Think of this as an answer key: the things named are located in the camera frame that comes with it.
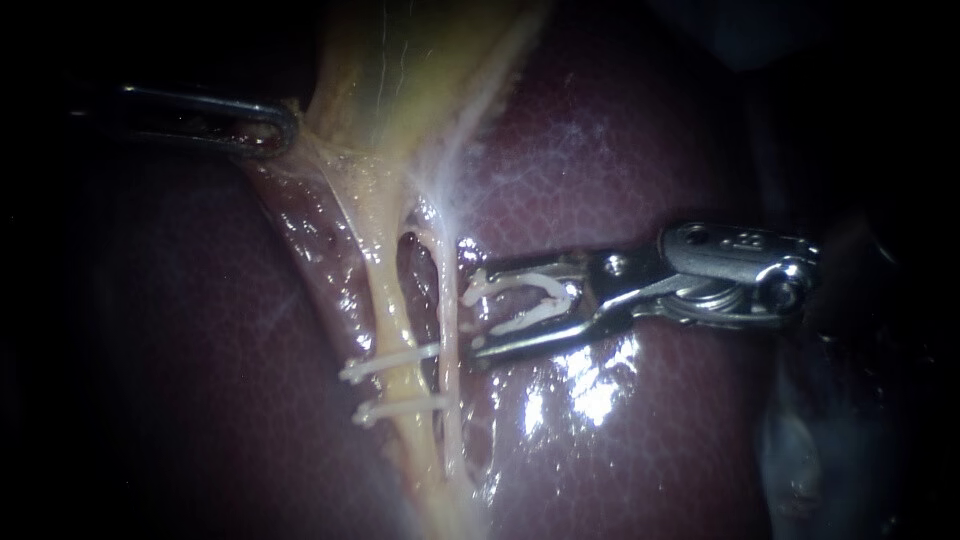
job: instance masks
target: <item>dark background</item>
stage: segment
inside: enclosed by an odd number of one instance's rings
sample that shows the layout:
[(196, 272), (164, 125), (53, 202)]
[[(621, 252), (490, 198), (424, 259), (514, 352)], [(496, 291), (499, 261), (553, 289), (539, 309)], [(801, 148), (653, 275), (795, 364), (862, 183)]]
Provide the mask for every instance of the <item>dark background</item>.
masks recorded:
[[(937, 17), (826, 0), (781, 0), (775, 7), (760, 0), (646, 4), (643, 9), (678, 46), (706, 50), (737, 73), (764, 225), (823, 238), (839, 218), (866, 208), (887, 231), (885, 241), (905, 263), (911, 283), (926, 280), (924, 287), (898, 285), (882, 301), (883, 312), (900, 321), (911, 350), (945, 362), (955, 317), (947, 310), (948, 295), (935, 286), (950, 278), (950, 250), (940, 245), (950, 236), (943, 223), (951, 206), (945, 198), (949, 169), (934, 165), (949, 155), (938, 135), (945, 109), (935, 81), (946, 65), (932, 59), (939, 50), (931, 26)], [(302, 103), (309, 101), (318, 10), (236, 4), (210, 12), (170, 4), (126, 9), (61, 10), (51, 38), (59, 52), (48, 60), (57, 75), (196, 82), (274, 98), (294, 89)], [(11, 191), (4, 203), (3, 272), (12, 301), (11, 320), (0, 334), (0, 457), (6, 477), (14, 479), (3, 482), (5, 499), (15, 501), (7, 511), (34, 531), (102, 527), (99, 516), (109, 507), (117, 520), (105, 532), (123, 533), (148, 518), (143, 505), (149, 495), (96, 492), (98, 485), (122, 482), (111, 429), (122, 411), (109, 377), (84, 369), (91, 364), (84, 358), (99, 354), (100, 345), (83, 330), (82, 299), (69, 272), (84, 257), (71, 232), (71, 202), (81, 197), (71, 171), (119, 149), (73, 123), (57, 122), (61, 140), (50, 148), (58, 154), (59, 178), (53, 187), (27, 178), (24, 190)], [(945, 385), (941, 381), (917, 406), (915, 452), (933, 453), (911, 486), (916, 496), (908, 505), (914, 519), (908, 530), (914, 532), (935, 530), (945, 517), (939, 498), (945, 481), (940, 476), (940, 483), (928, 485), (941, 468), (946, 471), (948, 448), (939, 437), (950, 426), (941, 419)]]

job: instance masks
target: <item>metal jaw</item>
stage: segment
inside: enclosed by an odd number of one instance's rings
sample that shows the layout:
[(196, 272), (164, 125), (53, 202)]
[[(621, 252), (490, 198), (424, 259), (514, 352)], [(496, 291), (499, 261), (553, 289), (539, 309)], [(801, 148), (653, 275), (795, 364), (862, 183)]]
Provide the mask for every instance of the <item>metal jaw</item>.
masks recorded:
[(473, 368), (490, 369), (626, 331), (648, 316), (728, 329), (779, 328), (796, 320), (816, 285), (818, 252), (802, 238), (686, 222), (664, 229), (656, 245), (637, 249), (491, 263), (471, 277), (465, 304), (533, 285), (554, 291), (551, 301), (568, 307), (532, 321), (518, 314), (520, 324), (478, 336), (467, 356)]

